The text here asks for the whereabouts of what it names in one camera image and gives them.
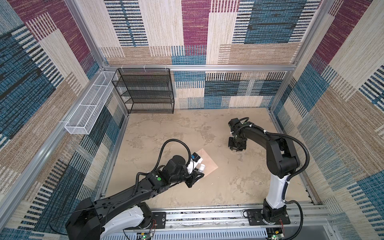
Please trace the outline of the white glue stick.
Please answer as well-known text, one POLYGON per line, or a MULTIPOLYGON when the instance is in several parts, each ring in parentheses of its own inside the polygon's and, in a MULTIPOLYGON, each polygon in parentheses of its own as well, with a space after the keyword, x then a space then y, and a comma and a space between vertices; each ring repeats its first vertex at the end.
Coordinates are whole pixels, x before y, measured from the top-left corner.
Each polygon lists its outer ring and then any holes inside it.
POLYGON ((198 169, 198 172, 202 173, 202 172, 204 171, 205 167, 206 167, 206 166, 205 166, 204 164, 200 164, 200 167, 199 167, 199 169, 198 169))

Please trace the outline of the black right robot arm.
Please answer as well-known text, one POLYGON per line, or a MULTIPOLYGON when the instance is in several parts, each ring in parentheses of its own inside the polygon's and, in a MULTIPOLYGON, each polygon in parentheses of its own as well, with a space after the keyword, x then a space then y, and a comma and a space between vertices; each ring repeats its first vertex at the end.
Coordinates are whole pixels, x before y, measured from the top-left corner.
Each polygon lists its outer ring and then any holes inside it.
POLYGON ((266 150, 266 164, 271 173, 270 189, 264 199, 260 218, 267 225, 283 219, 286 211, 286 193, 290 177, 296 173, 300 160, 294 141, 288 137, 269 133, 249 122, 249 118, 231 119, 228 147, 241 152, 247 148, 247 141, 252 140, 266 150))

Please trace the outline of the pink envelope with flap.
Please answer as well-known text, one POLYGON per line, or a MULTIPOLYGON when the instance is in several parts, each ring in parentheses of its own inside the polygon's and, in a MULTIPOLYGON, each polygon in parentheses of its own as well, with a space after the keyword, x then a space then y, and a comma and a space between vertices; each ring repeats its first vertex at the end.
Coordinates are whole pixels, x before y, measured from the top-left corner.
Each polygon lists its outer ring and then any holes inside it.
POLYGON ((218 165, 213 161, 213 159, 208 155, 208 153, 204 149, 199 150, 197 154, 200 155, 203 159, 200 164, 204 164, 206 166, 203 171, 203 173, 205 174, 204 177, 207 177, 213 171, 218 169, 218 165))

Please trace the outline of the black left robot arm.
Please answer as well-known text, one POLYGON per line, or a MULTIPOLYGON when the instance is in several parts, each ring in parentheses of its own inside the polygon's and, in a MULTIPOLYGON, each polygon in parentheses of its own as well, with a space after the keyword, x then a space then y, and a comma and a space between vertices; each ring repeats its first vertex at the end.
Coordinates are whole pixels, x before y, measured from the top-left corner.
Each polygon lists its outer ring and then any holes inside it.
POLYGON ((89 198, 82 200, 65 224, 68 238, 100 240, 123 229, 148 227, 153 213, 145 201, 180 183, 191 188, 204 176, 196 168, 201 161, 197 153, 189 162, 176 155, 165 167, 148 173, 124 191, 94 202, 89 198))

